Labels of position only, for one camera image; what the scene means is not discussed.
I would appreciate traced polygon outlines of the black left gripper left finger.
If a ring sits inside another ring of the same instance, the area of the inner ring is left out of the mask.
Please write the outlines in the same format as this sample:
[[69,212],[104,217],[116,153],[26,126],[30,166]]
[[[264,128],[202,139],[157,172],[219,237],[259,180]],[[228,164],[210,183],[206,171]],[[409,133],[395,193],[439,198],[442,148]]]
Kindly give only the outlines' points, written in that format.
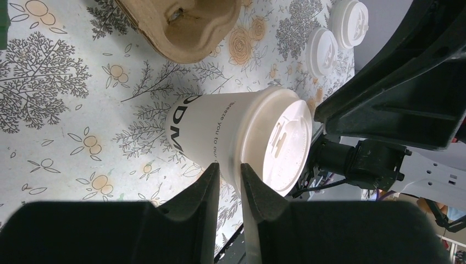
[[220,167],[151,202],[32,202],[1,230],[1,263],[213,263]]

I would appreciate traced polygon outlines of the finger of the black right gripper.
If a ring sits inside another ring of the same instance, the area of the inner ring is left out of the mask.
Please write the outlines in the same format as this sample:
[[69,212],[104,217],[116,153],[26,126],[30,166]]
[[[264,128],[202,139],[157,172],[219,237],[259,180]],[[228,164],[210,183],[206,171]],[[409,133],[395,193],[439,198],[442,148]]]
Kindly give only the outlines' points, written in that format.
[[326,132],[445,150],[465,118],[465,1],[413,1],[381,51],[320,104]]

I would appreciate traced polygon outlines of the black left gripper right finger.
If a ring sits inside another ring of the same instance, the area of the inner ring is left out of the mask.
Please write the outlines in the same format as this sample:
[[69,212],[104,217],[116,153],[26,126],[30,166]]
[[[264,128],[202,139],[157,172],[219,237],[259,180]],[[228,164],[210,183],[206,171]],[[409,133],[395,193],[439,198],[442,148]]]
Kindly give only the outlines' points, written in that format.
[[288,201],[241,164],[248,263],[449,263],[420,209],[405,201]]

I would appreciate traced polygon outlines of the single white paper cup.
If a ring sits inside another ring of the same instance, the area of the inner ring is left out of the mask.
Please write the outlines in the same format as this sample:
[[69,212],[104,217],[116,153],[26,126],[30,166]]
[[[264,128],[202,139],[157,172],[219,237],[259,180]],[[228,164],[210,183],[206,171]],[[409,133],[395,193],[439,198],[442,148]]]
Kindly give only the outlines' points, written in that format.
[[243,119],[260,98],[260,92],[190,96],[178,100],[165,120],[170,146],[203,168],[218,163],[221,176],[240,191],[235,153]]

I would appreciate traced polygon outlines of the green paper bag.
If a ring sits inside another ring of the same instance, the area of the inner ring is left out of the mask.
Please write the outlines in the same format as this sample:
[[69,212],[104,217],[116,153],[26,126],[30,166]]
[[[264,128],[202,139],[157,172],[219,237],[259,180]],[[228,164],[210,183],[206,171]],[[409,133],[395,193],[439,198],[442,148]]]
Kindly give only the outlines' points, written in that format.
[[8,43],[8,29],[10,26],[10,18],[8,15],[8,1],[7,0],[1,0],[0,4],[0,46],[1,50],[6,50],[7,49],[7,43]]

